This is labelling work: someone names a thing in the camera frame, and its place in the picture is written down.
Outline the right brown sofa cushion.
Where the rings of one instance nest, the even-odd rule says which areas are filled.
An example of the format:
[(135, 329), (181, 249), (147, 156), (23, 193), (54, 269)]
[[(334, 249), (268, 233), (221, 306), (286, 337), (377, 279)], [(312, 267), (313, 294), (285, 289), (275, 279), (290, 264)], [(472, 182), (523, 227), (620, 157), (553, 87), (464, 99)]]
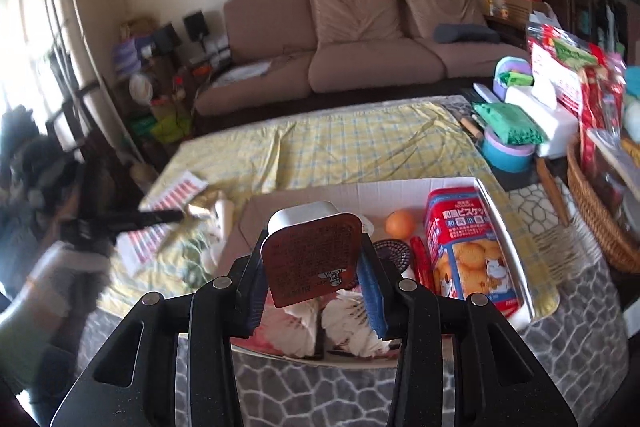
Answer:
[(440, 24), (486, 25), (478, 0), (404, 0), (401, 14), (412, 38), (431, 39)]

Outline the black round mesh fan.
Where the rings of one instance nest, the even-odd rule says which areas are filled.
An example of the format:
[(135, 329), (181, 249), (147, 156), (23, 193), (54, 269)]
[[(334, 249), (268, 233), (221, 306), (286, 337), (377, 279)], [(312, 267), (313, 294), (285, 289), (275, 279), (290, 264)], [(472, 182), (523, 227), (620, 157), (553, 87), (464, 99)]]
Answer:
[(411, 248), (399, 239), (381, 239), (373, 243), (373, 248), (380, 259), (393, 262), (400, 273), (404, 273), (411, 265)]

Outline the dark grey pillow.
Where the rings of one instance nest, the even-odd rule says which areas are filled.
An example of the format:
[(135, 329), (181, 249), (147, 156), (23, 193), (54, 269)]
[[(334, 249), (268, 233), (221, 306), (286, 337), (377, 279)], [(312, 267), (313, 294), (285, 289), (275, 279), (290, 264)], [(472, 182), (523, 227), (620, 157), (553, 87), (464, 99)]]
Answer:
[(497, 31), (477, 24), (439, 24), (433, 34), (437, 43), (486, 42), (501, 41)]

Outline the brown sofa cushion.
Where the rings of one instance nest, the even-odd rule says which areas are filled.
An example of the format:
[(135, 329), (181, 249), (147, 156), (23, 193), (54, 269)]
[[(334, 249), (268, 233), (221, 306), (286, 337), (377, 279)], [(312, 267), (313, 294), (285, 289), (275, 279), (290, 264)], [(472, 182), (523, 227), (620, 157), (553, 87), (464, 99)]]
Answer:
[(401, 14), (412, 38), (431, 39), (440, 24), (486, 25), (478, 0), (404, 0)]
[(310, 0), (318, 46), (402, 37), (397, 0)]

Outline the brown fabric sofa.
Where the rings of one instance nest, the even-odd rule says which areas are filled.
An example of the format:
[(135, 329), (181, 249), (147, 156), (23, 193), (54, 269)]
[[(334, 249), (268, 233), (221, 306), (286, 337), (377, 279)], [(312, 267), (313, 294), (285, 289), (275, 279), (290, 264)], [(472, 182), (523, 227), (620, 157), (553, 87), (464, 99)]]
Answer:
[(480, 0), (229, 0), (224, 22), (231, 67), (196, 96), (201, 117), (489, 79), (527, 55), (487, 26)]

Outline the yellow plaid table mat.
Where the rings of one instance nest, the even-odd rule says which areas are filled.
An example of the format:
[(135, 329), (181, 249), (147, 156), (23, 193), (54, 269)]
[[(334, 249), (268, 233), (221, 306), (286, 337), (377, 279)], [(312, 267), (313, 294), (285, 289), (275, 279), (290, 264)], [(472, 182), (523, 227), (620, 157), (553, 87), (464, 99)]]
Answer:
[(474, 176), (514, 240), (535, 319), (548, 317), (560, 304), (547, 265), (508, 194), (457, 118), (434, 102), (284, 117), (204, 135), (180, 145), (146, 197), (157, 198), (187, 171), (226, 193), (238, 211), (252, 197), (272, 192)]

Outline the colourful sticker sheet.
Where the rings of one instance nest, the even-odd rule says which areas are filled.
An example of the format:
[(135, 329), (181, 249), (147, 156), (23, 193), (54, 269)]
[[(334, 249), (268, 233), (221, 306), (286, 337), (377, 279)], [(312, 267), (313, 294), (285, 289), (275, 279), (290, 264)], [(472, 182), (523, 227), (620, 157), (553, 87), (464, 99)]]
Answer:
[(184, 210), (207, 187), (207, 182), (190, 171), (184, 172), (160, 196), (142, 206), (146, 221), (139, 230), (120, 233), (116, 249), (120, 261), (129, 275), (140, 272), (153, 260), (184, 218)]

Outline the blue round container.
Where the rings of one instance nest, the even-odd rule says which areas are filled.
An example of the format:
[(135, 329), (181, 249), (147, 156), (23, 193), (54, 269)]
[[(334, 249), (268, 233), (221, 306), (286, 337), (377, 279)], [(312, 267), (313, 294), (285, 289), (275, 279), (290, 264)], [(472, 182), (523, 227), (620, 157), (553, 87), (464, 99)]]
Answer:
[(524, 172), (532, 163), (535, 152), (535, 145), (504, 144), (489, 127), (484, 131), (482, 154), (491, 167), (508, 173)]

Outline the orange fruit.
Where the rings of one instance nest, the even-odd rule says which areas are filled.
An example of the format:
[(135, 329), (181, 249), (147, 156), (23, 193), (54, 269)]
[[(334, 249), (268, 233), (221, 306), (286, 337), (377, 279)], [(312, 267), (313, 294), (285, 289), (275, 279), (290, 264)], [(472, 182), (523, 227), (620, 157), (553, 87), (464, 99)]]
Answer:
[(384, 223), (385, 233), (390, 236), (391, 239), (399, 239), (404, 241), (410, 239), (413, 236), (413, 231), (416, 228), (416, 221), (413, 219), (413, 215), (410, 211), (401, 209), (390, 213), (385, 219)]

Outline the wicker basket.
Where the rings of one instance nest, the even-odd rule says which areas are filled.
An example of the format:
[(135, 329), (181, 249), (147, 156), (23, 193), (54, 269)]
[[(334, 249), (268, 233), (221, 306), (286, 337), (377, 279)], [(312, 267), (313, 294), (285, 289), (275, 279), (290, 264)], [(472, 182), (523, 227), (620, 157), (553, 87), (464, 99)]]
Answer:
[(578, 161), (579, 135), (575, 134), (566, 148), (567, 181), (582, 219), (602, 249), (603, 256), (616, 270), (629, 274), (639, 273), (639, 248), (630, 236), (614, 222), (611, 213), (600, 201)]

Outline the left brown sofa cushion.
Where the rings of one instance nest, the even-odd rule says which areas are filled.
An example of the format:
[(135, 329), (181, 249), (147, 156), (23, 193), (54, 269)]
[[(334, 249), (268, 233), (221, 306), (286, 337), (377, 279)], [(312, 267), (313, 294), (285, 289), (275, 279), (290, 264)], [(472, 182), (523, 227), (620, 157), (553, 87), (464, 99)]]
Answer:
[(310, 0), (318, 46), (402, 37), (397, 0)]

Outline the biscuit tin red blue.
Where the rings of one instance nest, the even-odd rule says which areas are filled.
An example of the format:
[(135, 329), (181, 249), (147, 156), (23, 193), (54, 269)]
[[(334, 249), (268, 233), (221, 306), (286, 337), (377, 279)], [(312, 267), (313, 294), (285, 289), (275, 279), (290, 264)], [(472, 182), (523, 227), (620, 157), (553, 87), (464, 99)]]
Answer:
[(506, 257), (475, 187), (431, 191), (424, 229), (437, 295), (464, 300), (483, 294), (506, 317), (520, 309)]

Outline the green folded cloth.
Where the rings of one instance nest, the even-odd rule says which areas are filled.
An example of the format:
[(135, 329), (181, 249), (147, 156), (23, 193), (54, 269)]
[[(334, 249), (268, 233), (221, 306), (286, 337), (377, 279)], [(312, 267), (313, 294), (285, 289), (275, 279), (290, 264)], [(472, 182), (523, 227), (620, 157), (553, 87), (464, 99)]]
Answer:
[(506, 145), (539, 145), (548, 136), (521, 107), (509, 103), (482, 103), (474, 105), (475, 113)]

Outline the white artificial flower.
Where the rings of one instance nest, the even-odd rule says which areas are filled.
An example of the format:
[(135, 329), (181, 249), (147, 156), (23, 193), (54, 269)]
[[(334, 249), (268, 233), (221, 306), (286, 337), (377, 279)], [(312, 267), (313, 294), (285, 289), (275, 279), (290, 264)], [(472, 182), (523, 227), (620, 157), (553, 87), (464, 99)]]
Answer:
[(356, 358), (386, 357), (392, 351), (369, 324), (362, 296), (341, 289), (329, 299), (314, 298), (276, 308), (267, 305), (256, 338), (279, 353), (293, 358), (318, 357), (320, 339), (329, 347)]

